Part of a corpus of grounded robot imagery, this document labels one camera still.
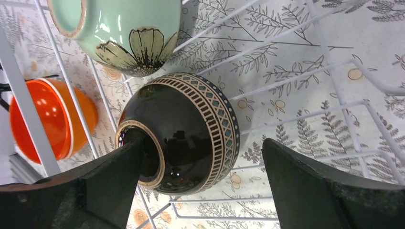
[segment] fern print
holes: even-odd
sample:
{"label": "fern print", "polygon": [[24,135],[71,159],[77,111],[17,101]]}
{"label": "fern print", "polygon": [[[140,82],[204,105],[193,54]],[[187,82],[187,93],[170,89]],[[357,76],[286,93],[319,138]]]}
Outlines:
{"label": "fern print", "polygon": [[[322,102],[322,110],[327,110],[329,107],[328,100]],[[332,156],[345,155],[348,154],[348,151],[354,150],[354,144],[348,144],[348,141],[351,140],[351,136],[349,134],[349,128],[344,125],[343,120],[336,119],[336,115],[333,115],[330,112],[325,113],[321,119],[324,121],[322,122],[322,125],[325,126],[323,130],[328,132],[325,137],[328,139],[326,142],[330,145],[328,150]],[[353,166],[360,165],[358,158],[342,158],[332,160],[332,162],[348,169],[353,169]]]}
{"label": "fern print", "polygon": [[[265,135],[262,135],[262,143],[267,137]],[[263,154],[262,154],[262,144],[258,144],[256,141],[252,143],[252,148],[248,148],[247,152],[244,154],[241,154],[241,157],[246,159],[246,161],[251,161],[255,165],[264,165],[263,162]]]}
{"label": "fern print", "polygon": [[[192,36],[190,35],[189,31],[184,28],[184,24],[181,25],[179,30],[179,37],[177,38],[178,43],[183,43]],[[206,46],[206,42],[208,42],[210,38],[205,38],[202,41],[198,41],[196,43],[190,43],[183,49],[178,50],[177,52],[173,53],[168,60],[168,63],[171,64],[180,64],[184,66],[191,65],[192,62],[196,60],[197,57],[203,57],[204,46]]]}
{"label": "fern print", "polygon": [[197,57],[194,63],[190,65],[191,72],[199,73],[241,52],[229,42],[225,45],[228,47],[224,47],[222,42],[218,42],[216,45],[213,43],[210,46],[204,45],[205,55]]}
{"label": "fern print", "polygon": [[[213,25],[216,20],[218,20],[219,18],[226,17],[228,15],[228,13],[232,13],[232,11],[235,10],[234,8],[227,7],[228,0],[209,0],[209,1],[193,0],[193,1],[194,1],[194,6],[200,6],[199,7],[200,13],[198,14],[198,17],[193,17],[193,19],[196,21],[196,26],[194,26],[196,32],[205,30],[209,26]],[[252,36],[241,25],[240,18],[238,15],[233,16],[230,19],[230,21],[231,22],[229,24],[223,22],[222,24],[213,28],[210,32],[215,34],[222,27],[228,27],[231,29],[231,31],[233,31],[235,29],[242,29],[252,39],[256,40],[256,38],[254,38],[254,36]]]}
{"label": "fern print", "polygon": [[107,143],[106,143],[105,140],[103,140],[103,146],[104,146],[104,155],[111,152],[111,150],[114,150],[114,148],[110,148],[110,147],[107,146]]}
{"label": "fern print", "polygon": [[[222,192],[229,199],[239,199],[240,196],[231,196]],[[261,197],[261,195],[251,195],[251,198]],[[260,202],[257,200],[237,201],[238,208],[231,206],[229,203],[200,203],[197,211],[203,217],[252,217],[252,218],[277,218],[277,213],[266,207],[260,207]],[[207,220],[210,228],[220,229],[248,229],[246,221],[224,221],[224,220]],[[253,221],[253,228],[269,228],[265,227],[262,221]]]}
{"label": "fern print", "polygon": [[146,199],[148,200],[148,202],[150,203],[150,197],[153,195],[156,201],[159,201],[159,193],[151,190],[151,189],[147,189],[142,187],[142,192],[145,194]]}
{"label": "fern print", "polygon": [[[391,124],[389,124],[382,115],[380,115],[380,120],[384,124],[385,128],[390,132],[391,137],[394,138],[395,142],[399,144],[399,147],[404,150],[405,149],[405,135],[399,135],[399,130],[394,128]],[[399,169],[400,173],[405,176],[404,168],[401,166],[399,160],[397,160],[395,154],[393,153],[390,146],[387,144],[387,141],[383,136],[380,136],[381,141],[379,142],[378,149],[384,152],[387,152],[392,161],[395,163],[395,166]],[[377,155],[373,158],[373,161],[367,163],[367,166],[371,172],[373,172],[377,177],[388,181],[388,182],[395,182],[397,183],[394,175],[389,167],[385,158],[381,155]]]}
{"label": "fern print", "polygon": [[108,143],[110,144],[111,149],[115,149],[115,143],[112,137],[108,137]]}
{"label": "fern print", "polygon": [[[405,89],[405,82],[402,82],[400,87]],[[405,97],[386,94],[384,99],[388,111],[392,111],[400,119],[405,119]]]}
{"label": "fern print", "polygon": [[3,10],[0,10],[0,22],[6,32],[6,37],[9,40],[11,49],[15,51],[15,46],[21,40],[24,40],[20,16],[15,12],[14,8],[9,10],[9,8],[4,5]]}
{"label": "fern print", "polygon": [[[324,0],[325,4],[322,4],[324,8],[336,8],[342,5],[344,0]],[[350,8],[345,8],[339,12],[351,13],[361,7],[367,5],[370,0],[362,0]],[[405,20],[405,1],[404,0],[374,0],[371,1],[372,5],[366,8],[370,11],[380,14],[381,16],[372,17],[372,20],[377,22],[389,22],[389,21],[404,21]]]}
{"label": "fern print", "polygon": [[[302,116],[302,110],[298,110],[297,117]],[[326,150],[321,148],[323,141],[318,141],[318,134],[311,129],[311,125],[305,119],[297,120],[299,144],[297,151],[313,158],[324,156]]]}
{"label": "fern print", "polygon": [[277,125],[277,128],[276,128],[276,140],[279,143],[281,143],[281,144],[283,144],[285,146],[288,146],[291,149],[297,148],[297,146],[293,145],[295,141],[294,140],[289,140],[289,135],[286,134],[286,131],[284,129],[283,124]]}
{"label": "fern print", "polygon": [[[276,36],[285,30],[289,30],[297,25],[307,21],[309,12],[304,12],[306,8],[295,7],[292,8],[291,4],[283,6],[281,10],[283,13],[275,13],[274,10],[269,11],[266,7],[262,9],[259,5],[257,8],[252,6],[251,9],[246,9],[250,18],[246,18],[248,25],[253,27],[253,31],[257,33],[263,32],[267,37]],[[312,44],[305,36],[305,30],[309,28],[305,26],[294,33],[306,43]]]}
{"label": "fern print", "polygon": [[188,39],[190,39],[192,36],[190,35],[190,30],[186,29],[184,27],[184,22],[182,21],[180,23],[180,29],[179,29],[179,34],[177,36],[177,43],[176,46],[181,45],[182,43],[184,43],[185,41],[187,41]]}
{"label": "fern print", "polygon": [[[55,53],[50,45],[48,37],[43,33],[43,26],[37,20],[29,20],[30,22],[30,36],[27,36],[26,41],[28,45],[28,54],[30,58],[35,58],[37,63],[53,64],[56,61]],[[67,53],[64,47],[70,47],[72,40],[68,39],[61,34],[54,34],[56,45],[59,53],[66,57],[66,68],[70,65],[70,57],[75,55]]]}

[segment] patterned background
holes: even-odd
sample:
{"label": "patterned background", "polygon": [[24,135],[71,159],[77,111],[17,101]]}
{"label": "patterned background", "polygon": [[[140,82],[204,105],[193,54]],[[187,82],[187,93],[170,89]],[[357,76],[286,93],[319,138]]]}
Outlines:
{"label": "patterned background", "polygon": [[[21,2],[33,3],[31,0]],[[245,5],[248,0],[191,0],[182,8],[182,22],[178,43],[204,30],[233,10]],[[314,0],[319,13],[342,4],[342,0]],[[15,51],[21,72],[25,78],[41,77],[60,73],[53,50],[48,41],[41,19],[36,10],[17,7],[0,7],[1,24]],[[93,140],[101,155],[113,147],[111,124],[105,111],[100,92],[89,68],[85,54],[77,44],[62,37],[55,29],[49,13],[48,21],[54,32],[58,48],[71,82],[96,103],[100,116]],[[349,58],[360,60],[364,66],[387,85],[405,88],[405,46],[403,39],[404,0],[362,0],[353,7],[335,13],[321,21],[331,55],[335,61]],[[260,1],[238,16],[212,29],[175,53],[157,74],[130,82],[136,92],[145,82],[165,73],[185,71],[198,73],[259,42],[309,20],[308,8],[303,0]],[[320,41],[313,25],[307,26],[269,45],[246,54],[231,63],[210,71],[204,77],[217,84],[228,98],[249,92],[260,86],[279,82],[295,75],[325,66]],[[128,88],[120,74],[96,65],[98,76],[108,97],[110,109],[117,120],[129,99]],[[342,94],[348,102],[367,98],[381,115],[391,135],[405,148],[405,98],[389,96],[378,91],[354,65],[347,64],[336,69],[335,77],[343,84]],[[302,80],[274,88],[270,91],[234,101],[241,130],[267,125],[279,120],[328,109],[339,104],[333,88],[330,72],[324,71]],[[364,107],[346,111],[356,126],[361,146],[380,149],[390,153],[401,173],[401,167],[387,143],[373,124]],[[354,152],[342,112],[299,120],[269,127],[262,131],[243,135],[241,151],[236,166],[261,165],[260,147],[265,137],[279,142],[309,157],[342,155]],[[59,162],[66,171],[93,159],[89,147],[71,159]],[[396,183],[387,163],[379,156],[364,158],[373,179]],[[325,163],[362,176],[359,159],[339,159]],[[43,173],[41,166],[34,165]],[[144,190],[151,214],[167,204],[169,198]],[[194,196],[182,199],[268,197],[271,191],[263,169],[245,169],[232,172],[215,187]],[[175,204],[183,216],[241,216],[276,217],[270,200],[220,203]],[[147,220],[140,195],[135,195],[128,228],[133,229]],[[155,219],[159,229],[255,229],[279,228],[274,222],[233,222],[219,220],[177,219],[171,208]]]}

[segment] diamond pattern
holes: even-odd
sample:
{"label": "diamond pattern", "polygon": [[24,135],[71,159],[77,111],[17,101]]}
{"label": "diamond pattern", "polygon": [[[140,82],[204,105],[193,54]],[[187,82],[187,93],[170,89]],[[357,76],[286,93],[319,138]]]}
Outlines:
{"label": "diamond pattern", "polygon": [[160,83],[173,87],[186,96],[184,92],[191,88],[204,94],[204,101],[207,102],[209,110],[215,117],[215,128],[212,132],[220,130],[220,138],[222,141],[218,142],[214,148],[221,146],[219,150],[213,151],[213,165],[212,168],[220,165],[219,171],[212,171],[207,178],[205,184],[199,191],[204,191],[224,178],[232,169],[236,162],[239,152],[239,128],[236,115],[227,98],[223,95],[222,91],[217,88],[213,83],[195,74],[189,73],[172,73],[163,77],[157,78],[153,83]]}

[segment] display rack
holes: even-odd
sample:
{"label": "display rack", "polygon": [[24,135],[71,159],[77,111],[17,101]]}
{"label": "display rack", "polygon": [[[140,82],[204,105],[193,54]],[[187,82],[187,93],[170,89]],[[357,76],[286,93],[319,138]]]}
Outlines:
{"label": "display rack", "polygon": [[[57,49],[56,46],[56,42],[55,39],[53,37],[53,34],[51,32],[51,28],[50,25],[48,24],[48,21],[45,17],[44,11],[48,10],[47,7],[42,6],[40,4],[39,0],[34,0],[35,4],[25,4],[25,3],[19,3],[19,2],[11,2],[11,1],[0,1],[0,4],[2,5],[8,5],[8,6],[17,6],[17,7],[25,7],[25,8],[31,8],[31,9],[37,9],[39,16],[43,22],[43,25],[45,27],[46,33],[49,36],[49,41],[50,44],[52,45],[53,49],[54,49],[54,53],[56,56],[57,61],[59,62],[60,68],[61,68],[61,73],[65,79],[65,82],[69,88],[69,92],[70,95],[72,96],[72,99],[74,101],[75,107],[78,110],[79,113],[79,117],[80,120],[82,122],[82,125],[84,127],[90,148],[93,152],[93,156],[94,158],[99,158],[99,153],[97,152],[97,148],[94,144],[94,141],[92,139],[91,133],[87,127],[87,124],[85,122],[82,110],[79,106],[79,102],[77,100],[77,97],[74,93],[73,90],[73,86],[70,83],[69,80],[69,76],[66,74],[66,70],[64,67],[64,63],[62,61],[61,55]],[[258,2],[259,0],[251,0],[248,3],[246,3],[244,6],[234,10],[232,13],[230,13],[228,16],[224,17],[223,19],[217,21],[215,24],[209,26],[207,29],[205,29],[204,31],[201,31],[200,33],[196,34],[194,37],[190,38],[189,40],[187,40],[186,42],[184,42],[183,44],[179,45],[174,52],[184,48],[187,44],[189,44],[190,42],[192,42],[193,40],[197,39],[198,37],[206,34],[208,31],[210,31],[211,29],[215,28],[216,26],[218,26],[219,24],[223,23],[224,21],[234,17],[235,15],[239,14],[241,11],[245,10],[246,8],[252,6],[254,3]],[[237,58],[242,57],[243,55],[250,53],[258,48],[261,48],[262,46],[266,45],[266,44],[270,44],[271,42],[274,42],[275,40],[278,40],[280,38],[285,37],[286,35],[293,33],[301,28],[304,28],[305,26],[308,26],[310,24],[313,24],[316,33],[317,33],[317,37],[320,41],[320,46],[322,48],[323,54],[327,60],[327,65],[321,68],[318,68],[316,70],[307,72],[307,73],[303,73],[301,75],[297,75],[295,77],[286,79],[284,81],[278,82],[278,83],[273,83],[261,88],[257,88],[255,90],[252,90],[250,92],[247,93],[243,93],[240,94],[238,96],[234,96],[232,98],[229,98],[230,101],[235,101],[235,100],[239,100],[245,96],[248,95],[253,95],[259,92],[264,92],[264,91],[268,91],[269,89],[272,88],[276,88],[278,86],[281,86],[283,84],[289,83],[289,82],[293,82],[294,80],[299,80],[301,78],[304,77],[308,77],[312,74],[315,73],[319,73],[322,71],[326,71],[328,70],[330,72],[330,78],[333,82],[333,86],[335,88],[338,100],[340,105],[339,106],[335,106],[335,107],[331,107],[329,109],[326,110],[320,110],[320,111],[316,111],[313,112],[311,114],[306,114],[300,117],[295,117],[295,118],[290,118],[288,120],[284,120],[284,121],[279,121],[279,122],[274,122],[274,123],[269,123],[265,126],[258,126],[258,127],[252,127],[246,130],[241,131],[241,135],[243,134],[248,134],[251,133],[253,131],[258,131],[258,130],[262,130],[265,128],[269,128],[271,126],[276,126],[276,125],[280,125],[280,124],[284,124],[284,123],[289,123],[289,122],[294,122],[297,121],[299,119],[304,119],[304,118],[308,118],[308,117],[313,117],[313,116],[317,116],[317,115],[321,115],[321,114],[325,114],[327,112],[332,112],[332,111],[338,111],[341,110],[343,112],[344,115],[344,119],[346,121],[347,127],[349,129],[350,132],[350,136],[352,137],[353,143],[354,143],[354,148],[355,148],[355,154],[352,155],[339,155],[339,156],[328,156],[328,157],[323,157],[323,158],[317,158],[317,160],[319,161],[323,161],[323,160],[330,160],[330,159],[338,159],[338,158],[348,158],[348,157],[358,157],[360,160],[360,165],[362,167],[362,173],[363,176],[366,178],[370,178],[370,172],[366,166],[366,163],[363,159],[363,157],[365,156],[369,156],[369,155],[376,155],[376,154],[380,154],[382,155],[389,167],[391,168],[394,177],[397,179],[398,183],[401,185],[405,185],[405,180],[403,178],[403,176],[400,174],[398,168],[395,166],[395,164],[393,163],[393,161],[390,159],[390,157],[387,155],[386,152],[384,151],[380,151],[380,150],[368,150],[368,151],[363,151],[362,148],[360,147],[360,143],[358,140],[358,136],[356,133],[356,129],[354,127],[354,124],[352,123],[352,121],[350,121],[350,117],[346,112],[347,108],[351,108],[351,107],[355,107],[355,106],[363,106],[366,108],[366,110],[368,111],[369,115],[371,116],[371,118],[373,119],[373,121],[375,122],[375,125],[377,126],[377,128],[379,129],[379,131],[381,132],[382,136],[385,138],[385,140],[387,141],[388,145],[391,147],[392,151],[395,153],[396,157],[401,161],[401,163],[403,165],[405,165],[405,154],[402,152],[401,148],[399,147],[399,145],[395,142],[395,140],[391,137],[390,133],[388,132],[388,130],[385,128],[385,126],[383,125],[382,121],[379,118],[379,115],[376,113],[376,111],[374,110],[374,108],[370,105],[369,101],[367,100],[360,100],[360,101],[355,101],[355,102],[350,102],[348,103],[345,95],[343,94],[343,89],[342,89],[342,83],[338,80],[336,73],[335,73],[335,68],[338,66],[342,66],[342,65],[348,65],[348,64],[354,64],[356,66],[356,68],[358,68],[363,75],[367,78],[367,80],[372,83],[376,88],[378,88],[381,92],[386,93],[386,94],[390,94],[390,95],[405,95],[405,89],[404,88],[394,88],[394,87],[390,87],[387,86],[384,82],[381,82],[380,80],[378,80],[370,71],[367,70],[367,68],[365,68],[362,63],[357,60],[357,59],[349,59],[346,61],[342,61],[342,62],[335,62],[330,55],[330,51],[327,47],[327,40],[324,37],[321,25],[320,25],[320,20],[328,17],[330,15],[332,15],[335,12],[338,12],[342,9],[347,8],[350,5],[356,4],[360,2],[359,0],[348,0],[346,1],[344,4],[329,10],[328,12],[319,14],[317,13],[314,3],[312,0],[306,0],[306,5],[308,7],[309,10],[309,14],[310,14],[310,19],[307,20],[304,23],[301,23],[300,25],[293,27],[285,32],[282,32],[274,37],[268,38],[267,40],[265,40],[262,43],[259,43],[253,47],[250,47],[249,49],[240,52],[239,54],[232,56],[230,58],[227,58],[226,60],[217,63],[207,69],[205,69],[204,71],[198,73],[198,74],[205,74],[217,67],[219,67],[220,65],[226,63],[226,62],[231,62],[236,60]],[[41,160],[41,163],[44,167],[44,170],[46,172],[47,176],[52,176],[55,174],[58,174],[61,172],[60,168],[58,167],[58,164],[55,160],[55,157],[53,156],[53,152],[52,149],[50,147],[50,144],[48,142],[48,139],[46,138],[45,135],[45,131],[41,125],[40,119],[35,111],[35,107],[34,104],[32,102],[32,99],[30,97],[30,94],[28,92],[27,86],[24,82],[23,76],[19,70],[19,67],[17,65],[17,61],[15,60],[15,58],[10,58],[13,55],[13,51],[11,49],[11,47],[9,46],[8,42],[6,42],[7,38],[6,38],[6,33],[4,31],[3,28],[0,28],[0,40],[2,40],[2,46],[0,46],[0,61],[2,63],[2,66],[4,68],[5,74],[8,77],[12,92],[16,98],[17,104],[21,110],[22,116],[24,118],[24,121],[27,125],[27,128],[30,132],[30,136],[32,138],[32,141],[34,143],[35,149],[38,152],[39,158]],[[101,98],[103,100],[104,106],[106,108],[107,111],[107,115],[108,118],[111,122],[111,126],[113,128],[114,131],[117,130],[117,125],[116,122],[113,118],[113,115],[111,113],[111,110],[108,106],[108,101],[106,98],[106,95],[103,91],[103,87],[102,84],[100,82],[100,79],[98,77],[96,68],[94,66],[93,61],[90,59],[90,57],[87,57],[90,63],[90,68],[91,71],[94,75],[96,84],[98,86],[98,89],[100,91],[101,94]],[[133,95],[133,92],[130,89],[130,86],[128,84],[128,82],[132,79],[132,78],[128,78],[127,76],[123,75],[123,78],[126,82],[126,87],[128,88],[128,91],[130,93],[130,95]],[[248,166],[248,167],[236,167],[234,168],[232,171],[240,171],[240,170],[246,170],[246,169],[254,169],[254,168],[262,168],[264,166]],[[220,218],[215,218],[215,217],[198,217],[198,216],[182,216],[180,215],[174,204],[175,203],[202,203],[202,202],[229,202],[229,201],[240,201],[240,200],[258,200],[258,199],[271,199],[271,197],[260,197],[260,198],[242,198],[242,199],[206,199],[206,200],[179,200],[179,197],[177,198],[171,198],[171,200],[169,201],[169,203],[167,203],[167,205],[165,205],[163,208],[161,208],[160,210],[158,210],[156,213],[151,214],[151,212],[148,209],[147,203],[145,201],[144,195],[142,194],[142,190],[140,189],[140,187],[137,188],[137,192],[138,194],[141,196],[142,202],[145,206],[146,209],[146,213],[149,217],[149,221],[145,221],[142,225],[140,225],[138,228],[142,228],[143,226],[145,226],[146,224],[150,223],[152,228],[156,229],[155,223],[154,223],[154,218],[156,216],[158,216],[161,212],[163,212],[165,209],[169,208],[170,206],[172,206],[176,217],[179,219],[200,219],[200,220],[214,220],[214,219],[220,219],[220,220],[238,220],[238,221],[277,221],[277,219],[274,218],[249,218],[249,217],[220,217]]]}

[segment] glossy black bowl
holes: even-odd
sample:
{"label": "glossy black bowl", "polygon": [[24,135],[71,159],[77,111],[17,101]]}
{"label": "glossy black bowl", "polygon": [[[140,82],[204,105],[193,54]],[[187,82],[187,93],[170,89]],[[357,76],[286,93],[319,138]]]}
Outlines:
{"label": "glossy black bowl", "polygon": [[204,191],[223,179],[239,152],[229,101],[195,74],[171,73],[144,85],[125,106],[116,146],[143,139],[139,184],[167,195]]}

